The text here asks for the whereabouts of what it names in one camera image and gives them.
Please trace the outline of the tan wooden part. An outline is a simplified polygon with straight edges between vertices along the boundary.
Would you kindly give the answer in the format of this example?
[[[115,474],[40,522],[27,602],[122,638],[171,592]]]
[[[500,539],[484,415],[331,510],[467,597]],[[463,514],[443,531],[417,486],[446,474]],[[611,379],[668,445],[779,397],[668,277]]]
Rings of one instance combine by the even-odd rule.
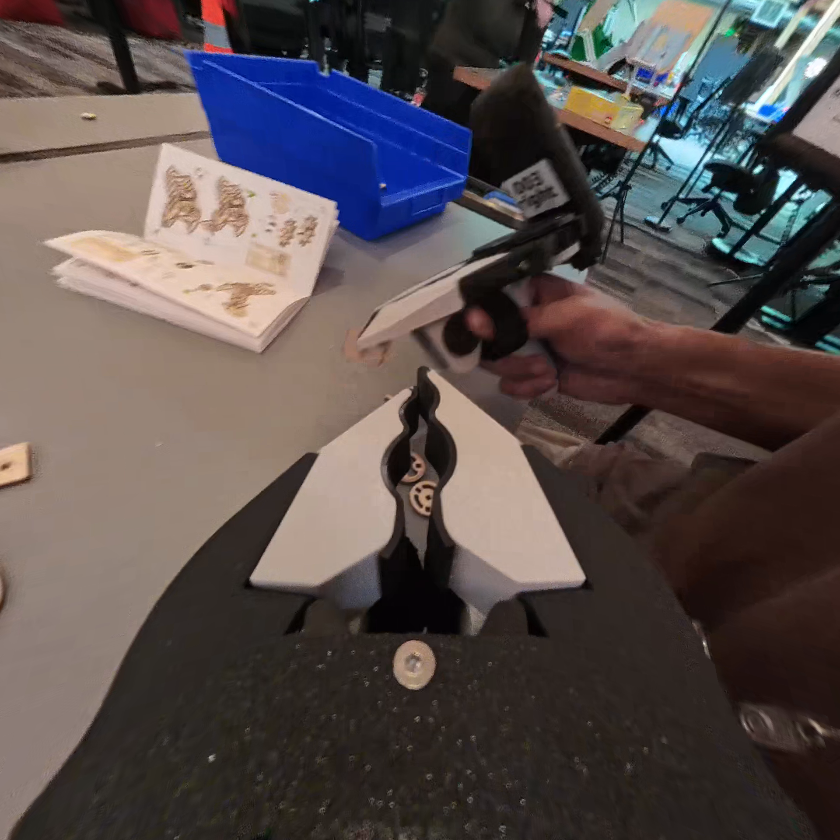
[[[382,367],[391,354],[392,343],[380,343],[367,349],[362,349],[359,345],[360,335],[361,331],[357,329],[351,329],[346,333],[343,344],[343,356],[345,360],[352,363],[364,364],[371,369]]]

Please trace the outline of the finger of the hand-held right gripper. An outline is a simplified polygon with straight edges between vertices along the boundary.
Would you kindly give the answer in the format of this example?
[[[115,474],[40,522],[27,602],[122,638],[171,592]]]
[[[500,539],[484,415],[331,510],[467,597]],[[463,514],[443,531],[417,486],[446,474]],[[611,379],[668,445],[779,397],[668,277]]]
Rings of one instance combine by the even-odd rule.
[[[362,328],[356,349],[368,353],[462,309],[460,282],[469,272],[469,266],[455,266],[382,303]]]
[[[464,302],[465,293],[461,290],[464,281],[467,283],[467,290],[471,291],[473,287],[480,289],[486,285],[505,287],[525,276],[525,260],[512,258],[510,254],[463,261],[409,287],[387,301],[387,307],[457,309]]]

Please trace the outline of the grey desk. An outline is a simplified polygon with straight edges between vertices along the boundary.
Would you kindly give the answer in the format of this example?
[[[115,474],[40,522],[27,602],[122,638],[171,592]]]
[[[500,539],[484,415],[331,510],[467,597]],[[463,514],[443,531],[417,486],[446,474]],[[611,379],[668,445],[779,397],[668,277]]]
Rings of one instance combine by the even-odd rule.
[[[98,119],[85,122],[83,112]],[[301,455],[414,382],[346,333],[505,229],[457,204],[365,242],[340,230],[313,299],[262,354],[59,288],[47,239],[142,232],[162,143],[215,157],[194,92],[2,100],[1,825],[7,838],[96,716],[184,564]]]

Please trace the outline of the wristwatch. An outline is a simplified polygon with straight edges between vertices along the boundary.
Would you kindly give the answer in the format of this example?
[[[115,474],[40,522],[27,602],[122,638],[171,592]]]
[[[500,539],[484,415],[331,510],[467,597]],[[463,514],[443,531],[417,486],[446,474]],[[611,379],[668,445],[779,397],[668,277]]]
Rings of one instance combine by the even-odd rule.
[[[839,728],[798,710],[741,702],[738,723],[747,737],[762,749],[805,754],[839,743]]]

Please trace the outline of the square wooden plate small hole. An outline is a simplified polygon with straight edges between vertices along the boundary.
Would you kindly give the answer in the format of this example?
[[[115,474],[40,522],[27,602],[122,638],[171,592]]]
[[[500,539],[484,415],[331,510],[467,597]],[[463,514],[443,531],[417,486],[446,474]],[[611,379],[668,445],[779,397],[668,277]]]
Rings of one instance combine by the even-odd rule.
[[[31,480],[33,453],[30,443],[12,444],[0,451],[0,487],[14,487]]]

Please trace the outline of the person's brown clothing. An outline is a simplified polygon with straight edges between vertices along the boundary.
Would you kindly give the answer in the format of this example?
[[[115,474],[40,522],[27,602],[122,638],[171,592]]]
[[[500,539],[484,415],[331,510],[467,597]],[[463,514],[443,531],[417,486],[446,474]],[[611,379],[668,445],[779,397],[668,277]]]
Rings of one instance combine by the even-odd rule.
[[[738,728],[741,702],[838,727],[838,414],[667,520],[652,554],[705,632]],[[762,749],[820,838],[838,838],[838,746]]]

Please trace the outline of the black office chair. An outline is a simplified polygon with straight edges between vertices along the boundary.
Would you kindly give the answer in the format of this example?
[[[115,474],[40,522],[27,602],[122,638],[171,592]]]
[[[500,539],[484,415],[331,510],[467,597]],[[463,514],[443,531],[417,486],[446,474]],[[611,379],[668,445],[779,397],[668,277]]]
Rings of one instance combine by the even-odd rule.
[[[780,170],[769,164],[752,169],[727,161],[711,161],[703,168],[710,174],[709,183],[701,190],[703,196],[678,198],[677,202],[690,205],[690,210],[675,222],[681,226],[689,217],[711,214],[719,222],[717,236],[721,238],[727,237],[733,228],[746,229],[724,208],[723,199],[727,196],[731,199],[735,214],[759,216],[772,204],[781,176]]]

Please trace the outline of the open instruction booklet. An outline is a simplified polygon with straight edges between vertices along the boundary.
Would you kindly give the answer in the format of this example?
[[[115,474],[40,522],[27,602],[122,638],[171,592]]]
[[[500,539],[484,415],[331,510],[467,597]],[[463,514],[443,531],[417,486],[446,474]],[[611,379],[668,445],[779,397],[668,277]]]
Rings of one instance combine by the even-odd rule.
[[[340,226],[335,202],[161,147],[142,235],[45,241],[57,285],[263,353],[311,298]]]

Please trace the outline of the person's right hand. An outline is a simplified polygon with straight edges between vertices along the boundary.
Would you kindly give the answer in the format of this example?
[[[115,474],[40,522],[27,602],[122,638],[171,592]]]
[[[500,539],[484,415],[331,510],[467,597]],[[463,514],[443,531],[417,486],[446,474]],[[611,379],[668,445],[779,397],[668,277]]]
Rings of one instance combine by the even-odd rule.
[[[641,404],[649,383],[644,362],[657,323],[599,290],[553,275],[530,281],[522,310],[528,335],[552,353],[519,351],[481,362],[502,392],[533,398],[552,391],[585,402]]]

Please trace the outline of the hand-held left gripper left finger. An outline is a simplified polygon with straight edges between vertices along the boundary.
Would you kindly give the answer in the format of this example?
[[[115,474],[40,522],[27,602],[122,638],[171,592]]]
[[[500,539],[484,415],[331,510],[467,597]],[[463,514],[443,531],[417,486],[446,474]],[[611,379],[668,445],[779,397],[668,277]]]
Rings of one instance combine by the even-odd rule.
[[[406,388],[315,454],[249,577],[261,590],[365,610],[416,582],[397,485],[411,465],[417,389]]]

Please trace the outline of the blue plastic bin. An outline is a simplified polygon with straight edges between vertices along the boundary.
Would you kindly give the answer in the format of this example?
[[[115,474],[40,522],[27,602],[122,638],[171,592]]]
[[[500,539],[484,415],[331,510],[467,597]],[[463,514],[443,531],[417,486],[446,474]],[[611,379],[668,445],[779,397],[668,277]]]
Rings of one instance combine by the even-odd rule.
[[[185,57],[218,159],[334,201],[358,238],[441,214],[465,190],[468,128],[311,60]]]

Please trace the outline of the yellow box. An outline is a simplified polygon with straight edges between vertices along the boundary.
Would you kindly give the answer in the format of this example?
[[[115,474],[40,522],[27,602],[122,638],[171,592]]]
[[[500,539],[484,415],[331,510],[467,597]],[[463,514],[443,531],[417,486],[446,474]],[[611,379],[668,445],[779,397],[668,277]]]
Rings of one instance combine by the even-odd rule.
[[[626,95],[607,95],[578,86],[569,88],[563,110],[620,133],[634,132],[644,119],[644,107]]]

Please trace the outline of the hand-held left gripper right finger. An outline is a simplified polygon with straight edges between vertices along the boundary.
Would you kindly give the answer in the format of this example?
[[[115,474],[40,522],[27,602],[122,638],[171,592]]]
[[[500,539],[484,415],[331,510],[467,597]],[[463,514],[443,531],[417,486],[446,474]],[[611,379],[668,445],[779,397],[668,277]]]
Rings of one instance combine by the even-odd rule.
[[[438,485],[432,572],[474,611],[522,594],[577,590],[586,577],[526,453],[495,418],[421,367],[416,395]]]

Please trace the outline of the person's beige trousers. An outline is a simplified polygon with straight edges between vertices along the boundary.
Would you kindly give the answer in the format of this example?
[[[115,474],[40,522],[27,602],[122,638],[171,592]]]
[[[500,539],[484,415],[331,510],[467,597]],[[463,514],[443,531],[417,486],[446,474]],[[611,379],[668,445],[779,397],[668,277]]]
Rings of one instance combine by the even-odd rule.
[[[518,440],[584,480],[588,496],[628,533],[656,530],[755,465],[755,460],[701,453],[690,465],[652,456],[628,443],[595,444],[559,429],[523,424]]]

